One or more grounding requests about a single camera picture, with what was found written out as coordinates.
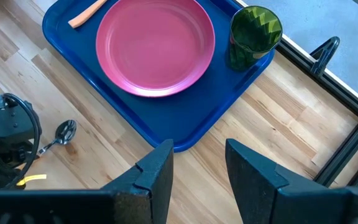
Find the wooden floor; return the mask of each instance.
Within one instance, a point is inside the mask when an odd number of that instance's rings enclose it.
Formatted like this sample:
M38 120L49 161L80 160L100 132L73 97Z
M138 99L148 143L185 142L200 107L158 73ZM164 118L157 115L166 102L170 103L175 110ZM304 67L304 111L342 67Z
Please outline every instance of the wooden floor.
M30 101L52 140L64 120L76 138L34 162L47 174L28 189L97 189L152 150L44 39L40 25L54 0L0 0L0 93ZM234 138L313 178L358 117L276 52L271 65L190 150L175 154L169 223L241 223L229 185L224 142ZM333 187L358 169L358 153Z

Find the black clamp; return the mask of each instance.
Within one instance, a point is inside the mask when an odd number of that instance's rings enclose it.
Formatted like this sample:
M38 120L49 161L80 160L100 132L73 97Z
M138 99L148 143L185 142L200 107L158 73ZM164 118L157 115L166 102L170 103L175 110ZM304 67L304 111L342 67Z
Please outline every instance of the black clamp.
M340 43L339 37L332 37L314 50L310 55L316 59L311 68L311 72L320 77L327 67L328 62L333 57Z

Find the gray floor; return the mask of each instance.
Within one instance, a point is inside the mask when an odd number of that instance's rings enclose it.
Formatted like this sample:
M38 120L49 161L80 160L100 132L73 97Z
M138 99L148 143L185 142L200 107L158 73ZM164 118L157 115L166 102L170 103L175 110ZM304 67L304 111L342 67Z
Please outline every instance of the gray floor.
M358 92L358 4L352 0L245 0L271 9L284 33L307 52L338 36L339 48L328 68Z

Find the green cup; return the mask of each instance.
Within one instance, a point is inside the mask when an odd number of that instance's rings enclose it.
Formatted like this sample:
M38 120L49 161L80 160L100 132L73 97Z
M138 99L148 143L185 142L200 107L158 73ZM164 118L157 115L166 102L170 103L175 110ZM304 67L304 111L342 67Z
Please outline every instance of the green cup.
M231 20L228 65L238 72L246 71L274 49L282 35L281 22L272 11L260 6L239 10Z

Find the spoon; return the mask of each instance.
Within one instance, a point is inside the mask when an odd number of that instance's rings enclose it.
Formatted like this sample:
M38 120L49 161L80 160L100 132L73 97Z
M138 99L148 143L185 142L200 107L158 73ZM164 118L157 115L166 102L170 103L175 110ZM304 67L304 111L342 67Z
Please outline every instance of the spoon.
M63 122L59 127L56 129L55 139L41 148L38 153L40 155L44 154L50 147L54 144L66 145L68 144L75 135L75 131L77 130L77 123L74 120L68 120Z

